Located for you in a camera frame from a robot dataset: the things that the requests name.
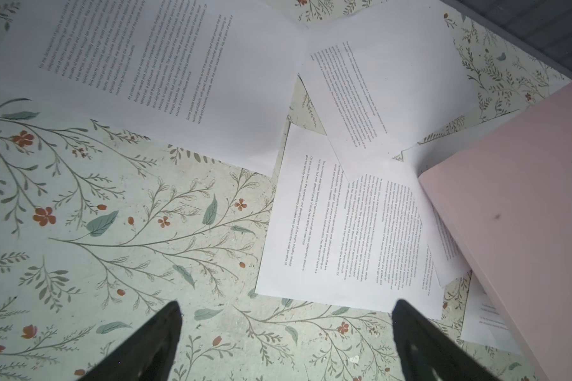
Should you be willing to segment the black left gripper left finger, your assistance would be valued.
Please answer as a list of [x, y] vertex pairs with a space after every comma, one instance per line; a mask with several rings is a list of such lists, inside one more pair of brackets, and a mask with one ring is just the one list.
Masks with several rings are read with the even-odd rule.
[[167, 380], [182, 328], [178, 302], [158, 311], [82, 380]]

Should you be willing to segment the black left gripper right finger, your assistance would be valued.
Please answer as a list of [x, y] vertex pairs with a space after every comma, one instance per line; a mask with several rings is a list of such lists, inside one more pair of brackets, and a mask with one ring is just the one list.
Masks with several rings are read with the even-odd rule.
[[392, 311], [393, 339], [406, 380], [495, 380], [407, 301]]

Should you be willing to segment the pink file folder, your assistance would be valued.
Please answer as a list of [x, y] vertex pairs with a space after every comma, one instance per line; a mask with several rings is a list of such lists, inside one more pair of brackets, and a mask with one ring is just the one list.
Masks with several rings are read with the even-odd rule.
[[572, 83], [419, 181], [537, 376], [572, 380]]

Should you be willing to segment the white printed paper sheet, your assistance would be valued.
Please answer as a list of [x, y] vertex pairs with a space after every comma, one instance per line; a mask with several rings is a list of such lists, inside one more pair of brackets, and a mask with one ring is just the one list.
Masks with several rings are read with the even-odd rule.
[[0, 89], [268, 176], [305, 45], [260, 1], [31, 1]]

